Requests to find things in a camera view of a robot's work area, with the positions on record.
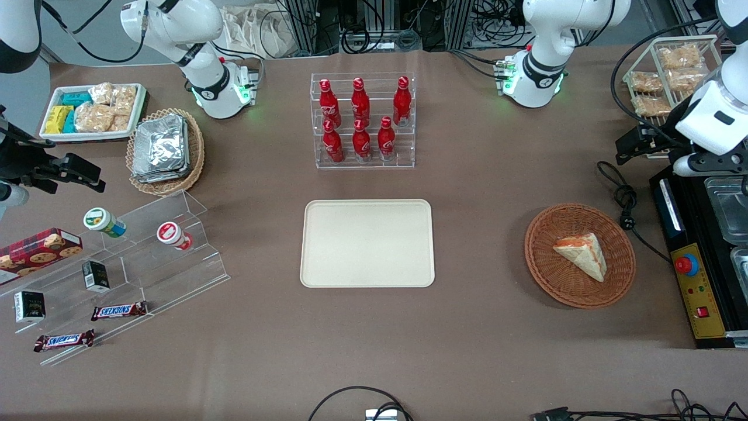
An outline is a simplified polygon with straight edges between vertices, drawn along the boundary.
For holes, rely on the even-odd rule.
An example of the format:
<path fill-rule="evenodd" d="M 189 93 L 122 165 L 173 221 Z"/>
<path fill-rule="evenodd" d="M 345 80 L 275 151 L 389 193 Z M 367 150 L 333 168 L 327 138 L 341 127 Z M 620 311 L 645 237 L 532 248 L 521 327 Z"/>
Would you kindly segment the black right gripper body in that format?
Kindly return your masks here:
<path fill-rule="evenodd" d="M 58 168 L 53 162 L 57 158 L 46 149 L 55 147 L 53 141 L 30 139 L 14 133 L 2 134 L 1 179 L 21 184 L 24 179 L 59 180 Z"/>

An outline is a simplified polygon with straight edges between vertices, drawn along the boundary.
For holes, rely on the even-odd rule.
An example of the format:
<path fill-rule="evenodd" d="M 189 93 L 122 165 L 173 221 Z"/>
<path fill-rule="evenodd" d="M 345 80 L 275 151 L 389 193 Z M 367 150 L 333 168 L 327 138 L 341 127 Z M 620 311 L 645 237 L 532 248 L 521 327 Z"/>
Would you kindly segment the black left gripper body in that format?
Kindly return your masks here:
<path fill-rule="evenodd" d="M 666 154 L 669 160 L 678 160 L 694 154 L 692 142 L 678 130 L 662 130 L 662 133 L 657 135 L 657 144 L 657 153 Z"/>

